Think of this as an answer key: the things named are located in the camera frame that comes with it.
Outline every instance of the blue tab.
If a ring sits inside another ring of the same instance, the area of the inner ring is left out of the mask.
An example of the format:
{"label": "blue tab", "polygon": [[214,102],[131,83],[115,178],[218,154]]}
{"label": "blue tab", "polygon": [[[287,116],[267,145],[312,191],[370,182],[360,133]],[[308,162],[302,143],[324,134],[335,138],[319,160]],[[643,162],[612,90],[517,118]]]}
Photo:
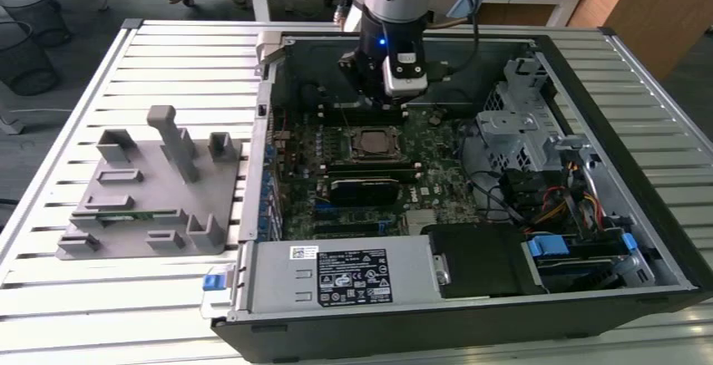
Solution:
{"label": "blue tab", "polygon": [[543,250],[540,249],[540,246],[537,245],[537,241],[531,240],[527,242],[527,247],[531,249],[531,255],[533,257],[543,255]]}
{"label": "blue tab", "polygon": [[537,241],[537,245],[543,250],[543,255],[567,255],[569,253],[563,236],[536,236],[533,240]]}
{"label": "blue tab", "polygon": [[275,158],[275,147],[272,145],[266,145],[266,159]]}
{"label": "blue tab", "polygon": [[226,290],[226,275],[206,275],[203,277],[203,291]]}
{"label": "blue tab", "polygon": [[565,239],[557,235],[536,236],[527,242],[527,246],[533,256],[567,255],[569,253]]}
{"label": "blue tab", "polygon": [[639,244],[636,243],[635,236],[632,236],[632,233],[624,233],[621,235],[621,239],[624,240],[624,244],[627,244],[627,248],[629,251],[636,251],[636,248],[639,248]]}

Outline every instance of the green circuit board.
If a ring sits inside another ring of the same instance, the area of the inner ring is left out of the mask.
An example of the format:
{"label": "green circuit board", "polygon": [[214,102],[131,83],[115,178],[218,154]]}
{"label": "green circuit board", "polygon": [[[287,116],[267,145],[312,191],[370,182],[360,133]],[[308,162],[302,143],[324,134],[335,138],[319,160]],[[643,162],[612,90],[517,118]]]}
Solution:
{"label": "green circuit board", "polygon": [[[400,160],[419,162],[423,172],[416,182],[402,184],[396,203],[383,206],[335,207],[320,174],[326,163],[351,161],[350,132],[355,127],[326,127],[306,115],[279,134],[280,192],[283,197],[283,240],[311,240],[359,236],[406,236],[408,210],[432,210],[437,223],[479,221],[476,200],[468,189],[455,150],[463,119],[429,124],[433,108],[408,109],[403,125],[390,126],[398,135]],[[371,232],[340,231],[344,225],[371,225]],[[334,227],[316,233],[320,226]]]}

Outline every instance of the power supply label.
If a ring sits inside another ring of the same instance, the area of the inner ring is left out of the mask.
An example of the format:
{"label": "power supply label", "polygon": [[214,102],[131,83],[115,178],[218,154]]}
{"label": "power supply label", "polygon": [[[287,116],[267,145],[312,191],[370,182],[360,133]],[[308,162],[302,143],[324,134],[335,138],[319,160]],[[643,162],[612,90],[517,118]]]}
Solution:
{"label": "power supply label", "polygon": [[323,307],[394,302],[387,250],[320,252],[316,265]]}

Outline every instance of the table surface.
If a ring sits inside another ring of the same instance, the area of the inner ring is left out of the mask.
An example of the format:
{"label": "table surface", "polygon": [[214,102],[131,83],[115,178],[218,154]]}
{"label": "table surface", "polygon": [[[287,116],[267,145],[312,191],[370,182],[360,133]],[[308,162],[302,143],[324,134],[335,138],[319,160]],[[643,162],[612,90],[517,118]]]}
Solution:
{"label": "table surface", "polygon": [[[104,128],[158,139],[146,125],[154,104],[172,104],[194,138],[227,131],[243,142],[250,177],[252,122],[260,89],[255,43],[264,30],[336,30],[319,23],[146,21],[122,31],[0,234],[0,363],[248,365],[200,317],[202,278],[235,261],[247,181],[236,184],[231,247],[216,256],[59,261],[54,252],[84,194]],[[448,33],[469,33],[452,28]],[[547,34],[601,112],[713,264],[713,149],[671,97],[632,67],[627,49],[597,30],[483,27],[487,34]],[[575,132],[583,128],[556,99]],[[644,317],[599,337],[467,350],[352,358],[343,365],[601,365],[713,361],[713,311],[696,305]]]}

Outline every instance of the black mesh basket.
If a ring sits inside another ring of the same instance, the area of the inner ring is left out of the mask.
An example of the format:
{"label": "black mesh basket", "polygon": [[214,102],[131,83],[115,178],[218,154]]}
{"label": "black mesh basket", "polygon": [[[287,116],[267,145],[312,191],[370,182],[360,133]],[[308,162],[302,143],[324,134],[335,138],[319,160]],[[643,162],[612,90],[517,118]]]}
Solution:
{"label": "black mesh basket", "polygon": [[0,23],[0,81],[18,95],[42,94],[59,82],[43,48],[32,40],[27,23]]}
{"label": "black mesh basket", "polygon": [[58,0],[0,0],[0,6],[15,21],[32,26],[32,37],[40,45],[50,48],[72,39],[72,33],[59,13],[62,6]]}

